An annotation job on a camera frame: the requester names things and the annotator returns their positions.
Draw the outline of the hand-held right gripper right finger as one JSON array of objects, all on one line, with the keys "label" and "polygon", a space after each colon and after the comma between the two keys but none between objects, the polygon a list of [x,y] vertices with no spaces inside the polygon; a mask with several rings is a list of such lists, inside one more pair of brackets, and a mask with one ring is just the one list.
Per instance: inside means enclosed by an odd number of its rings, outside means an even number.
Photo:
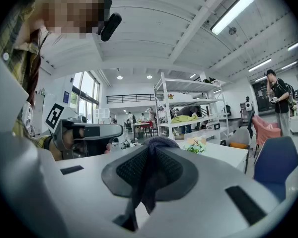
[{"label": "hand-held right gripper right finger", "polygon": [[225,191],[233,186],[241,187],[265,214],[280,204],[266,187],[224,161],[178,148],[172,151],[191,161],[199,178],[182,199],[156,204],[139,229],[141,237],[221,238],[247,229],[247,220]]}]

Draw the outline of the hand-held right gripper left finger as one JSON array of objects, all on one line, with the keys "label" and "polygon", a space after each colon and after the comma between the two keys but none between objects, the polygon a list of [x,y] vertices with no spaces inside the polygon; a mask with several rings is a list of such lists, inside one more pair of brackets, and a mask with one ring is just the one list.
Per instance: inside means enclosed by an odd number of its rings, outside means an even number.
[{"label": "hand-held right gripper left finger", "polygon": [[123,215],[129,198],[114,195],[102,180],[102,170],[117,159],[125,160],[145,150],[136,146],[111,154],[55,162],[46,150],[38,152],[44,210],[52,210],[41,234],[45,238],[147,238],[141,227],[135,232],[114,223]]}]

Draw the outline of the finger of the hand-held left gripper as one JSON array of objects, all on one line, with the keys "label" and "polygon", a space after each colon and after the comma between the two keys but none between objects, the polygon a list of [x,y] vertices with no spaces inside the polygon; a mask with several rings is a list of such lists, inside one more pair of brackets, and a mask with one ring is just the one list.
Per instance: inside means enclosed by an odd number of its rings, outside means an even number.
[{"label": "finger of the hand-held left gripper", "polygon": [[84,128],[85,140],[110,139],[123,134],[123,127],[119,124],[87,124]]},{"label": "finger of the hand-held left gripper", "polygon": [[87,141],[89,156],[97,156],[110,153],[111,139],[98,139]]}]

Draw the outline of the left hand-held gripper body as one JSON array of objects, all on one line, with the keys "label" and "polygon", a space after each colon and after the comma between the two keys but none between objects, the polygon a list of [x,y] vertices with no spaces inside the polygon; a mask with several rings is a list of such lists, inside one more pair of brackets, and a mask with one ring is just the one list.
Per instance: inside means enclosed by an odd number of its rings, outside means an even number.
[{"label": "left hand-held gripper body", "polygon": [[44,123],[51,134],[55,147],[62,153],[63,159],[85,157],[85,154],[80,153],[78,149],[66,148],[63,141],[66,131],[73,130],[75,126],[87,123],[85,116],[77,115],[71,108],[55,103]]}]

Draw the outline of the person's left hand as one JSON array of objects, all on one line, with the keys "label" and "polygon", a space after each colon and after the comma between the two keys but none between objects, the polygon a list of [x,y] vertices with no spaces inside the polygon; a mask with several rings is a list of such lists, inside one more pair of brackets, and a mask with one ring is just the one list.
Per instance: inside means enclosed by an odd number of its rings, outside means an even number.
[{"label": "person's left hand", "polygon": [[63,140],[64,147],[67,150],[72,149],[73,143],[74,143],[73,130],[70,129],[70,130],[65,131],[63,133],[62,140]]}]

